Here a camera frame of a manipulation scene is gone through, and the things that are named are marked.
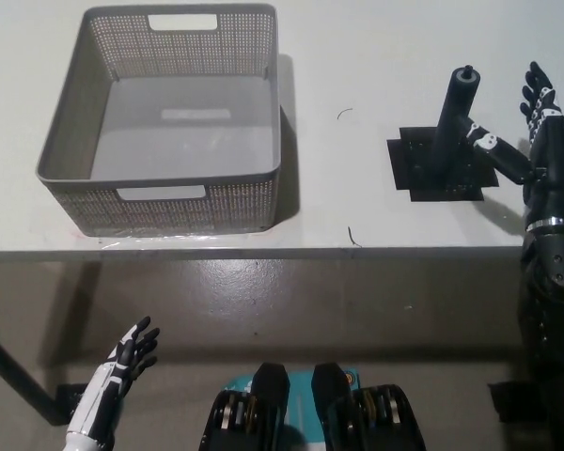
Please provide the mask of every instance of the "black mounting plate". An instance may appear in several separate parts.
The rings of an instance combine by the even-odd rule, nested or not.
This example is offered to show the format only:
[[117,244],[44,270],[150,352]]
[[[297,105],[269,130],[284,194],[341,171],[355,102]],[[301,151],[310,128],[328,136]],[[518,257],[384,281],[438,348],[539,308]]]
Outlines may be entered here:
[[386,141],[395,186],[409,190],[412,202],[484,200],[481,188],[499,186],[493,166],[464,141],[446,177],[427,170],[436,127],[403,127],[400,139]]

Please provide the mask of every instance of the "robotic hand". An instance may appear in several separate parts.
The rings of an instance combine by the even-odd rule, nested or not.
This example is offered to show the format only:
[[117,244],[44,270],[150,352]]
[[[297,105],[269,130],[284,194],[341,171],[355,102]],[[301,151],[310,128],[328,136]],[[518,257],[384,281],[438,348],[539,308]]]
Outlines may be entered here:
[[564,450],[564,115],[537,63],[525,76],[521,104],[530,159],[469,117],[462,134],[495,168],[524,185],[525,242],[518,320],[526,359],[539,385],[557,450]]
[[64,451],[113,449],[123,398],[142,372],[157,362],[149,354],[157,347],[159,329],[138,340],[149,324],[150,317],[135,324],[98,367],[73,414]]

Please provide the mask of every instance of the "white robotic hand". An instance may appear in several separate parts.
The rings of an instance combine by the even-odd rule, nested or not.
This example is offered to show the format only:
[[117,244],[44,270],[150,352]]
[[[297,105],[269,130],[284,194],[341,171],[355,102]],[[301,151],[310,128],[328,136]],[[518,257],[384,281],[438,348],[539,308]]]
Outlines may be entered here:
[[149,324],[150,317],[135,324],[98,367],[73,414],[64,451],[113,449],[123,398],[133,381],[157,362],[156,356],[149,357],[149,353],[157,347],[159,329],[151,330],[138,341]]

